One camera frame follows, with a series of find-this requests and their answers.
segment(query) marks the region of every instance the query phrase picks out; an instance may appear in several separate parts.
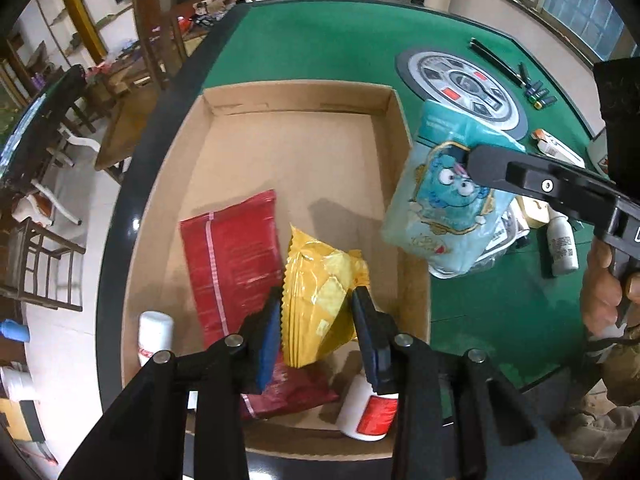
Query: cardboard box flap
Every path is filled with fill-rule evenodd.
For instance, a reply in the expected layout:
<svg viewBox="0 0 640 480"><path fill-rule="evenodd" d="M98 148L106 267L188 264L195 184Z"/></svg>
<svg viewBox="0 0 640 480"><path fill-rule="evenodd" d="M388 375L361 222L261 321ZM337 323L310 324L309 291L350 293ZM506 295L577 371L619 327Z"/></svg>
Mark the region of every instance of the cardboard box flap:
<svg viewBox="0 0 640 480"><path fill-rule="evenodd" d="M247 451L313 460L389 458L395 439L395 431L389 431L382 440L364 442L345 437L340 431L286 428L261 420L246 424L244 429Z"/></svg>
<svg viewBox="0 0 640 480"><path fill-rule="evenodd" d="M264 81L207 88L202 93L214 115L251 112L348 112L385 115L395 91L390 86L347 81Z"/></svg>

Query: green felt tabletop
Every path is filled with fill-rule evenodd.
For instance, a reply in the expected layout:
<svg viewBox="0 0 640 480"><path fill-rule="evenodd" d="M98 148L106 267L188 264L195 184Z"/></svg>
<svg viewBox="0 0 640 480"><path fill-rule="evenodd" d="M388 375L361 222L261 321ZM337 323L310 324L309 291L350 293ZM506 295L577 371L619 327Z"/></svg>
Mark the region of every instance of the green felt tabletop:
<svg viewBox="0 0 640 480"><path fill-rule="evenodd" d="M532 80L541 80L558 102L535 110L521 89L469 49L471 37L514 68L526 63ZM317 0L252 7L210 67L204 87L283 79L385 84L398 92L414 132L422 100L396 73L395 56L420 46L465 57L484 68L520 98L529 131L544 128L585 156L588 132L532 57L500 34L423 10ZM529 138L522 142L533 149ZM567 362L580 351L578 293L592 236L589 226L576 233L580 270L562 278L545 276L535 233L530 246L511 251L491 270L453 280L434 278L434 348L457 354L483 348L516 386Z"/></svg>

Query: human hand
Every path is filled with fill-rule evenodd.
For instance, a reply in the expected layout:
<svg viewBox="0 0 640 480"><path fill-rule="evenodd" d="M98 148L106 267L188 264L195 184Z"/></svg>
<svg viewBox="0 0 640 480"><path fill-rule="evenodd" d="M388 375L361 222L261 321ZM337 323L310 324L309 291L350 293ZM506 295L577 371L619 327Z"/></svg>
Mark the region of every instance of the human hand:
<svg viewBox="0 0 640 480"><path fill-rule="evenodd" d="M582 322L593 335L601 335L618 318L616 307L622 300L623 291L620 282L609 272L611 258L611 248L594 238L580 291ZM640 304L640 272L633 274L625 285L625 295L633 303Z"/></svg>

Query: cartoon character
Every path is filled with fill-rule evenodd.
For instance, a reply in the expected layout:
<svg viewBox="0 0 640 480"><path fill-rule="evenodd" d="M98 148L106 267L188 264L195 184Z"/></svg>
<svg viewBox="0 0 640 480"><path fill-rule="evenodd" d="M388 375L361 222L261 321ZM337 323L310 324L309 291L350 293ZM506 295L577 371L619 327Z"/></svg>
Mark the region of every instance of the cartoon character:
<svg viewBox="0 0 640 480"><path fill-rule="evenodd" d="M453 232L468 232L484 224L482 216L489 188L476 185L455 157L444 152L432 159L410 206L422 221L448 227Z"/></svg>

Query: blue bottle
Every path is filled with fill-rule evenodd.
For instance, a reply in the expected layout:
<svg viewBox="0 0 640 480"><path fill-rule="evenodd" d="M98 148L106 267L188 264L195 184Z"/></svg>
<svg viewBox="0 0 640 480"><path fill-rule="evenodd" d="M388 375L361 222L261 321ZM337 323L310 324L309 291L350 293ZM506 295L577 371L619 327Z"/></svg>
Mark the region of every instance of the blue bottle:
<svg viewBox="0 0 640 480"><path fill-rule="evenodd" d="M5 319L0 323L0 334L7 339L28 343L30 341L29 328L16 323L13 319Z"/></svg>

